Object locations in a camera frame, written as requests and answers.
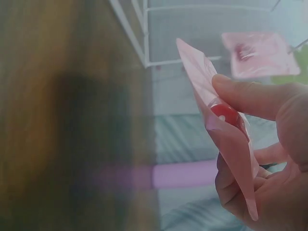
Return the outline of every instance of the white metal rack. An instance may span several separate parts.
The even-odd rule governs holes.
[[[279,5],[281,0],[277,0],[274,5],[269,8],[245,6],[245,5],[233,5],[233,4],[184,4],[184,5],[169,5],[169,6],[149,6],[149,0],[109,0],[115,13],[117,14],[120,23],[122,24],[129,40],[131,41],[136,53],[138,54],[140,61],[145,68],[157,65],[177,64],[181,63],[180,59],[168,59],[168,60],[152,60],[150,58],[150,36],[149,31],[149,14],[153,12],[163,12],[172,10],[185,10],[185,9],[211,9],[219,11],[221,9],[250,11],[250,12],[263,12],[265,14],[271,14]],[[138,36],[134,32],[132,25],[129,23],[128,17],[123,9],[123,2],[131,1],[130,4],[134,10],[135,16],[138,19],[139,26],[142,31],[142,38],[138,40]],[[210,56],[211,61],[217,61],[221,59],[221,56]]]

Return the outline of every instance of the pink square packet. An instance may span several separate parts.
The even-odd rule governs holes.
[[[231,71],[237,79],[298,75],[289,45],[276,33],[223,33],[222,42],[231,53]]]
[[[212,77],[217,72],[205,55],[179,38],[177,46],[205,129],[242,190],[251,218],[257,220],[253,179],[259,164],[253,154],[249,123],[244,114],[236,112],[218,97],[212,86]]]

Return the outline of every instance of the purple tube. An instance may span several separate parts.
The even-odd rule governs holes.
[[[153,169],[153,186],[157,189],[188,188],[214,184],[216,160],[157,165]]]

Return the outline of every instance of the white wire frame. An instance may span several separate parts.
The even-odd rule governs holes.
[[[141,63],[145,68],[148,68],[150,66],[159,66],[159,65],[168,65],[168,64],[179,64],[181,63],[181,59],[177,60],[166,60],[166,61],[160,61],[160,62],[151,62],[150,61],[150,32],[149,32],[149,12],[150,11],[167,11],[167,10],[175,10],[175,9],[193,9],[193,8],[222,8],[222,9],[242,9],[242,10],[248,10],[248,11],[263,11],[271,13],[273,12],[281,0],[277,0],[275,5],[271,9],[265,9],[260,7],[249,7],[249,6],[240,6],[240,5],[216,5],[216,4],[195,4],[195,5],[175,5],[175,6],[163,6],[163,7],[149,7],[149,0],[143,0],[143,7],[141,8],[138,0],[131,0],[131,4],[133,6],[133,9],[135,11],[135,14],[137,16],[137,19],[139,21],[141,30],[143,32],[143,43],[144,47],[138,42],[138,39],[129,24],[129,21],[122,9],[122,6],[119,2],[119,0],[109,0],[116,15],[118,16],[118,19],[123,26],[133,48],[135,49]],[[298,49],[300,46],[302,46],[306,41],[298,45],[296,48]],[[217,61],[221,60],[221,56],[212,56],[208,57],[211,61]]]

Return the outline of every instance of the brown blurred object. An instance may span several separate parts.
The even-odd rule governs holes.
[[[157,230],[151,80],[109,2],[0,0],[0,32],[0,230]]]

